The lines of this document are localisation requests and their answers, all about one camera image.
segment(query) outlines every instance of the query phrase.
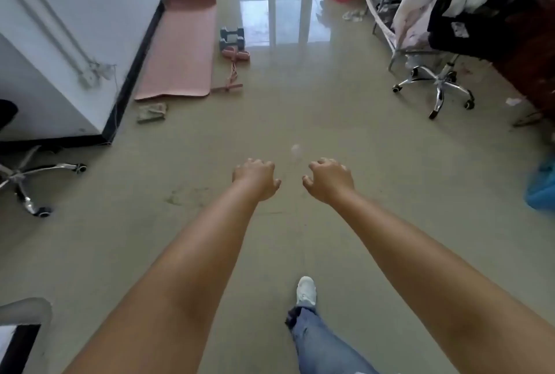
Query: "ripped jeans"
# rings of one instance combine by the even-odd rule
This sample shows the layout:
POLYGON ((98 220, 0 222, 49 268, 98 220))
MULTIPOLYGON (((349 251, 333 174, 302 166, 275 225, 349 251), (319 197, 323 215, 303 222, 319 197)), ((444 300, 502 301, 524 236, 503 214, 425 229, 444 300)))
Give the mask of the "ripped jeans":
POLYGON ((316 308, 302 301, 288 312, 300 374, 379 374, 356 350, 324 324, 316 308))

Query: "shoe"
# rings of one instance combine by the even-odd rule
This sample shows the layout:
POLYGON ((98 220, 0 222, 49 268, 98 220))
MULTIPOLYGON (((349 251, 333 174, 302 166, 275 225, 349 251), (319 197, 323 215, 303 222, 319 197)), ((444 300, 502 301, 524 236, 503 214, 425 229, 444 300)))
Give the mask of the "shoe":
POLYGON ((308 301, 312 305, 316 305, 316 285, 309 276, 303 276, 297 285, 297 305, 302 301, 308 301))

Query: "pink yoga mat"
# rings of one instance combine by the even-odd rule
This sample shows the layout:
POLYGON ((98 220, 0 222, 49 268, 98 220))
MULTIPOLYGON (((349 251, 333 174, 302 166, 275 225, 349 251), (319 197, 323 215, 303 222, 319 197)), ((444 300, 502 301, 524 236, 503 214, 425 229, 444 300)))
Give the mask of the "pink yoga mat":
POLYGON ((167 0, 152 39, 135 100, 210 93, 216 0, 167 0))

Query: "tiled floor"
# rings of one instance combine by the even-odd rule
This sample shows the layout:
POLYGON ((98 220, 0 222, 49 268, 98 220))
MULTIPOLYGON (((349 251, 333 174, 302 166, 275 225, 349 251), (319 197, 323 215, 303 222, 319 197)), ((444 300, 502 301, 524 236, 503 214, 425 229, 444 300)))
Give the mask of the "tiled floor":
MULTIPOLYGON (((555 220, 522 200, 545 153, 536 128, 510 130, 518 107, 508 82, 465 60, 460 77, 473 111, 448 93, 436 121, 434 90, 391 86, 389 51, 372 21, 344 21, 360 0, 218 0, 218 25, 245 27, 250 65, 242 92, 170 99, 164 122, 136 125, 130 104, 111 147, 64 151, 84 161, 78 179, 60 172, 32 187, 55 207, 30 217, 0 195, 0 304, 29 296, 52 302, 47 346, 59 373, 197 211, 247 157, 272 159, 284 180, 250 224, 218 310, 200 373, 294 373, 283 324, 297 279, 311 275, 323 317, 383 373, 454 373, 418 319, 350 229, 311 199, 308 161, 337 157, 357 187, 412 221, 555 322, 555 220), (291 157, 300 144, 302 162, 291 157)), ((229 63, 216 57, 214 83, 229 63)))

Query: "person's left hand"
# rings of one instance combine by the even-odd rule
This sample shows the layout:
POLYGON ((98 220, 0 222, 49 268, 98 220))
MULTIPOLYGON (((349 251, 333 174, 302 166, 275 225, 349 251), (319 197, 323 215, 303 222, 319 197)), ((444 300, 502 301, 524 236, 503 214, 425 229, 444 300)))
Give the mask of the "person's left hand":
POLYGON ((235 167, 232 180, 244 181, 256 193, 257 200, 262 202, 272 197, 281 185, 280 179, 274 179, 274 168, 272 161, 249 158, 235 167))

